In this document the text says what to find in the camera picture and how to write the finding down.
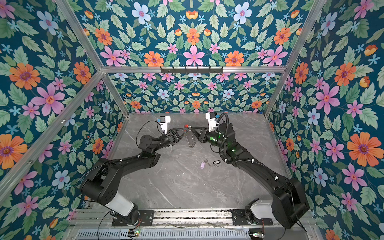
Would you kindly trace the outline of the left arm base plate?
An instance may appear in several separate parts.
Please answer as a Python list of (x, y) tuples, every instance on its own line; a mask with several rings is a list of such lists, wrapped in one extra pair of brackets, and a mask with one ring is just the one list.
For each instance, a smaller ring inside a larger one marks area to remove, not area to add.
[(113, 214), (113, 227), (149, 227), (154, 220), (153, 210), (133, 210), (127, 216)]

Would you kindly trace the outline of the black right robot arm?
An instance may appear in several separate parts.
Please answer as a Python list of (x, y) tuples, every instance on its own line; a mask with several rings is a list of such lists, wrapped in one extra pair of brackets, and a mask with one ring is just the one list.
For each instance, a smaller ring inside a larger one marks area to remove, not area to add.
[(250, 175), (272, 196), (271, 201), (254, 199), (245, 207), (245, 218), (250, 224), (263, 219), (275, 219), (281, 226), (291, 229), (300, 224), (310, 209), (301, 182), (292, 177), (288, 179), (257, 160), (237, 140), (236, 132), (226, 113), (217, 119), (209, 118), (208, 127), (188, 127), (201, 143), (218, 147), (218, 154), (226, 164), (232, 165)]

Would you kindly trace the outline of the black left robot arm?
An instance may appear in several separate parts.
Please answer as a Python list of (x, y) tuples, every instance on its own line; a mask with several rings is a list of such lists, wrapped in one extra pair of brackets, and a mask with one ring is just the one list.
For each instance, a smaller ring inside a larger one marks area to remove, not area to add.
[(135, 204), (119, 193), (121, 179), (133, 172), (154, 167), (161, 156), (157, 151), (175, 145), (190, 129), (171, 129), (157, 138), (144, 135), (139, 144), (141, 152), (137, 155), (116, 160), (99, 159), (82, 183), (81, 193), (120, 216), (127, 217)]

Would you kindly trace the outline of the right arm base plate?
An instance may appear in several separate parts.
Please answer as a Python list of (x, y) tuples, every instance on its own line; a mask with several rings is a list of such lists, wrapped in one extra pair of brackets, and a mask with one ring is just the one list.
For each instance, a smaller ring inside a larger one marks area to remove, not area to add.
[(244, 209), (230, 209), (234, 226), (272, 226), (273, 220), (268, 218), (258, 219), (251, 211)]

